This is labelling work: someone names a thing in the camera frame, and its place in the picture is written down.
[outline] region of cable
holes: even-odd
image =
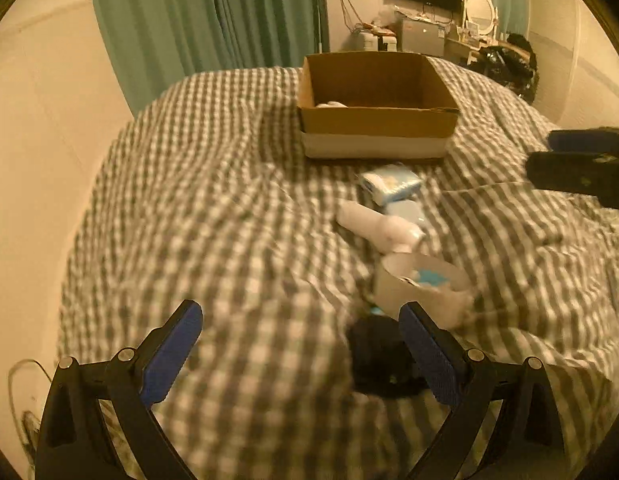
[[[345,0],[340,0],[340,2],[341,2],[341,10],[343,11],[343,20],[345,21],[345,26],[349,29],[349,31],[354,32],[357,28],[362,28],[363,20],[361,19],[358,12],[356,12],[356,8],[353,6],[352,0],[347,0],[347,3],[349,4],[350,8],[353,10],[353,13],[356,16],[356,19],[358,20],[358,22],[354,23],[353,25],[350,25],[350,23],[352,22],[352,17],[350,16],[349,10],[347,10],[347,8],[345,7]]]
[[[14,421],[14,428],[16,429],[16,434],[18,435],[18,439],[21,443],[21,446],[23,447],[23,451],[26,452],[26,455],[28,456],[28,458],[32,458],[30,456],[30,451],[29,447],[30,447],[30,443],[27,441],[27,439],[23,436],[24,433],[24,428],[22,428],[19,423],[18,423],[18,419],[16,418],[16,407],[14,406],[14,394],[13,394],[13,388],[12,388],[12,383],[14,380],[14,375],[16,374],[17,371],[19,371],[24,365],[27,364],[35,364],[37,365],[42,372],[45,374],[45,377],[47,377],[47,380],[50,381],[50,384],[52,384],[52,378],[50,377],[49,373],[47,373],[47,371],[45,370],[45,368],[43,367],[42,364],[40,364],[39,361],[37,361],[36,359],[21,359],[20,361],[16,362],[16,364],[14,364],[11,368],[10,371],[8,372],[8,397],[10,400],[10,411],[12,413],[12,420]]]
[[[452,23],[454,21],[454,13],[453,11],[449,12],[450,16],[449,16],[449,20],[447,20],[446,22],[443,22],[442,20],[437,20],[436,19],[436,9],[434,6],[432,6],[432,18],[433,18],[433,22],[434,23],[438,23],[439,25],[449,25],[450,23]]]

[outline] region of white mirror frame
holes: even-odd
[[[492,13],[492,22],[489,24],[488,28],[483,28],[483,29],[479,29],[478,33],[481,36],[487,36],[490,32],[492,32],[494,30],[494,20],[496,20],[496,9],[494,9],[494,2],[492,0],[486,0],[489,4],[489,10]],[[465,21],[472,21],[470,19],[470,16],[467,14],[467,4],[469,3],[469,0],[465,1]]]

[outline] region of bed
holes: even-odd
[[[533,189],[526,153],[547,149],[554,126],[487,78],[431,62],[461,117],[445,160],[414,166],[423,252],[476,286],[461,344],[549,365],[575,476],[619,410],[619,213]],[[202,336],[154,409],[202,479],[400,478],[447,413],[430,392],[352,391],[345,332],[369,310],[378,254],[333,217],[341,200],[372,206],[357,176],[373,165],[304,157],[299,74],[202,73],[166,91],[113,143],[68,259],[58,351],[81,363],[138,345],[185,298],[203,306]],[[140,478],[113,419],[112,431]]]

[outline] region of cardboard box on desk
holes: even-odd
[[[317,108],[337,101],[347,108]],[[410,52],[307,56],[298,97],[306,156],[445,156],[459,108],[427,57]]]

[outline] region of screw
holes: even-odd
[[[540,370],[543,367],[541,360],[536,357],[530,357],[527,360],[527,364],[530,368],[534,368],[534,370]]]
[[[69,356],[62,357],[61,360],[59,361],[59,368],[63,368],[63,370],[67,370],[67,368],[72,366],[73,362],[74,362],[74,358],[72,357],[69,357]]]
[[[481,352],[478,348],[472,348],[467,351],[467,357],[469,357],[472,361],[480,363],[483,359],[485,359],[485,354]]]
[[[118,353],[118,360],[123,361],[124,363],[131,361],[133,357],[134,349],[132,348],[123,348],[123,350]]]

